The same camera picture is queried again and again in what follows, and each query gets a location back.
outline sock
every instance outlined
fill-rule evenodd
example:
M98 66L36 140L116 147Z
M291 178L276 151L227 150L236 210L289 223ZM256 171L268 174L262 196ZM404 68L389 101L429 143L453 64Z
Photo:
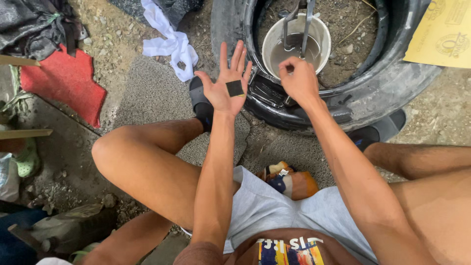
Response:
M368 146L380 140L378 131L369 126L352 131L349 133L349 137L362 152L364 152Z
M207 103L198 103L195 106L196 118L203 125L203 132L211 132L212 128L212 116L214 114L214 108L212 105Z

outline red carpet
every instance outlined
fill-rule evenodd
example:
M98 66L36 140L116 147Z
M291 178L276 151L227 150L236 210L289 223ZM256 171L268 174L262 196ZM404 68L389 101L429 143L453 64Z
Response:
M21 87L41 97L67 104L95 128L100 127L100 110L106 90L93 81L92 57L77 49L75 58L64 45L42 60L41 67L21 67Z

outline knee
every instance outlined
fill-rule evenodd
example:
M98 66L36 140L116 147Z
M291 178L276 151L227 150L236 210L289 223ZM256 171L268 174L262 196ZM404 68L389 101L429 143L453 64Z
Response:
M95 164L98 166L102 161L108 160L113 155L119 153L119 147L123 143L123 140L132 137L132 131L132 126L125 125L98 138L95 143L93 143L91 149Z

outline metal tongs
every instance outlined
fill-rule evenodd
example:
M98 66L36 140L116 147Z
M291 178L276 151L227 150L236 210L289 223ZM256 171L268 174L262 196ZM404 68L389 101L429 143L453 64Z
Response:
M308 42L308 33L309 33L309 26L311 25L311 20L314 13L314 6L316 5L316 0L298 0L294 3L293 11L284 18L283 21L283 44L285 50L292 50L295 47L295 44L288 44L287 36L288 36L288 22L298 18L298 11L299 9L307 8L308 11L306 13L306 24L304 26L304 35L302 38L302 45L301 45L301 55L300 58L304 58L304 54L306 52L306 44Z

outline yellow paper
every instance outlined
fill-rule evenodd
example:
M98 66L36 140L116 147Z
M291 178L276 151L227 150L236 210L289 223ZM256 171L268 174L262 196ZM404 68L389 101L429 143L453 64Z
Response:
M433 0L404 61L471 68L471 0Z

